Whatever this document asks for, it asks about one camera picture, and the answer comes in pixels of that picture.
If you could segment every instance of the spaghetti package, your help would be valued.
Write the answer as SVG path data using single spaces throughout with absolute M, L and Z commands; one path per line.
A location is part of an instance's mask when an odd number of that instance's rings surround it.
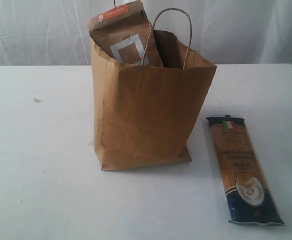
M 228 207 L 230 223 L 284 225 L 272 200 L 244 119 L 208 117 Z

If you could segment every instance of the white curtain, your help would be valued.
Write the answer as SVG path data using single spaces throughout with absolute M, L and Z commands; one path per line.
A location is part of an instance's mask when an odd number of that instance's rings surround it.
M 117 0 L 121 5 L 130 0 Z M 151 22 L 181 8 L 192 48 L 216 64 L 292 64 L 292 0 L 143 0 Z M 113 0 L 0 0 L 0 65 L 89 65 L 87 22 Z M 186 43 L 187 18 L 164 13 L 157 29 Z

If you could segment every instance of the round emblem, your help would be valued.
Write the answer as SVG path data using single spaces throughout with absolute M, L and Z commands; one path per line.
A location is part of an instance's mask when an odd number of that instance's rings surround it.
M 241 198 L 252 206 L 264 201 L 264 190 L 260 181 L 251 173 L 240 172 L 236 177 L 236 188 Z

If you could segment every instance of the italian flag logo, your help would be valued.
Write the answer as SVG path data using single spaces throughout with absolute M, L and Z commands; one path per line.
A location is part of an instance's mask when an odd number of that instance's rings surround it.
M 225 129 L 236 129 L 236 125 L 233 121 L 222 121 Z

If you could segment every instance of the tabletop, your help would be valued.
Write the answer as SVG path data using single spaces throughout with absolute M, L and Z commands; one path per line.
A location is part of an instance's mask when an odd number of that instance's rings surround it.
M 287 226 L 228 223 L 205 117 L 245 118 Z M 0 66 L 0 240 L 292 239 L 292 66 L 219 65 L 192 162 L 101 171 L 90 66 Z

